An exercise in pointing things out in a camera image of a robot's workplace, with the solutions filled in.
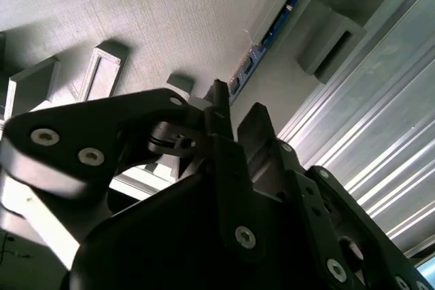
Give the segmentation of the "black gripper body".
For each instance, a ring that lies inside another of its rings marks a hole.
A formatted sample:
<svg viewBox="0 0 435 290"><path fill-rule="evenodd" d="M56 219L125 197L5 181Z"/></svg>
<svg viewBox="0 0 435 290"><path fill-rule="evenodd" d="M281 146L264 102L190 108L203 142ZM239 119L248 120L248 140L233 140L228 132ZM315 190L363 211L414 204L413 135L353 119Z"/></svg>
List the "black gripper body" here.
<svg viewBox="0 0 435 290"><path fill-rule="evenodd" d="M246 171L193 175L103 222L80 247L71 289L325 289L314 237L318 188L285 174L273 196Z"/></svg>

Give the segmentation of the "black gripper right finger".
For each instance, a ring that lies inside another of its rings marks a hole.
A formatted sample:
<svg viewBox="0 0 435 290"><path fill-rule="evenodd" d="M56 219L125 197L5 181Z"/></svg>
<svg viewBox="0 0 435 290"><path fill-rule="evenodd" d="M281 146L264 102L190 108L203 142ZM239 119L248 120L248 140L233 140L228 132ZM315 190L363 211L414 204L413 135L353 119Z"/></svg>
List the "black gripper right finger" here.
<svg viewBox="0 0 435 290"><path fill-rule="evenodd" d="M290 289L417 289L419 273L344 187L303 168L256 103L237 129L254 189L273 204L268 230Z"/></svg>

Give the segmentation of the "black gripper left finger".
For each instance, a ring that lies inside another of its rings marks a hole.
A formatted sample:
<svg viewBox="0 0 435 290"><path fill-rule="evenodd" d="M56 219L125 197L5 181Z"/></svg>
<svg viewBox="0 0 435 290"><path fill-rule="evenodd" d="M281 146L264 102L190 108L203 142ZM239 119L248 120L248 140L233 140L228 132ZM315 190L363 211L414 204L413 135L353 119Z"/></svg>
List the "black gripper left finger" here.
<svg viewBox="0 0 435 290"><path fill-rule="evenodd" d="M91 232L119 214L108 205L113 178L163 155L177 158L176 183L215 169L247 173L225 83L213 83L204 108L160 88L13 117L3 130L2 204L73 265Z"/></svg>

